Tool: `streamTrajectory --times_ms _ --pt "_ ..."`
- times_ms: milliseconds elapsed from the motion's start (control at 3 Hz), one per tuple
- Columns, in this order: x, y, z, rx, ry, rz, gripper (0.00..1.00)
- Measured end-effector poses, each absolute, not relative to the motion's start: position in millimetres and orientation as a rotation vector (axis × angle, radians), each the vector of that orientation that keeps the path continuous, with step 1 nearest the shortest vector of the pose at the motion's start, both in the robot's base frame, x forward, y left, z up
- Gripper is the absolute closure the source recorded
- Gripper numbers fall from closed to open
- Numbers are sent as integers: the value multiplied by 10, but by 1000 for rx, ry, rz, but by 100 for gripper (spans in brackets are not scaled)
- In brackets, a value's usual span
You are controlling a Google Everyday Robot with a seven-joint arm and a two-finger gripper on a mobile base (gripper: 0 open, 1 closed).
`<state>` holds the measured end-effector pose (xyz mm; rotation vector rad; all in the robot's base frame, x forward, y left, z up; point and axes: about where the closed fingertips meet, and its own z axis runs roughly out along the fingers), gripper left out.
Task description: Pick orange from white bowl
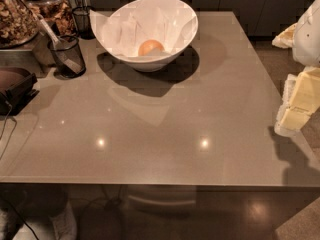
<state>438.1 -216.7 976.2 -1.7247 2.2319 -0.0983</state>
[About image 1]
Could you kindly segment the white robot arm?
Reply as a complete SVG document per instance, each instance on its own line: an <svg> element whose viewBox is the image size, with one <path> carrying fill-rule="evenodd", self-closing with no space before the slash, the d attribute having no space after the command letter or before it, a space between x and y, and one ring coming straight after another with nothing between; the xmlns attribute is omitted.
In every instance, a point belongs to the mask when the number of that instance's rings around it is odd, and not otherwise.
<svg viewBox="0 0 320 240"><path fill-rule="evenodd" d="M272 45L291 48L293 59L304 66L284 84L274 131L284 137L298 133L320 108L320 0L314 0L297 23L277 35Z"/></svg>

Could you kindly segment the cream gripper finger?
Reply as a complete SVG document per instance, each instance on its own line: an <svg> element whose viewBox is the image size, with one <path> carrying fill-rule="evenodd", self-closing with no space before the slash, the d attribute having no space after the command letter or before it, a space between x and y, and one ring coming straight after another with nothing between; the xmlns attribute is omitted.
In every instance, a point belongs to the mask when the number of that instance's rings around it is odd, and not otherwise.
<svg viewBox="0 0 320 240"><path fill-rule="evenodd" d="M284 137L298 133L320 108L320 68L306 67L297 76L289 74L274 131Z"/></svg>
<svg viewBox="0 0 320 240"><path fill-rule="evenodd" d="M272 45L282 49L292 48L295 29L296 23L287 27L272 40Z"/></svg>

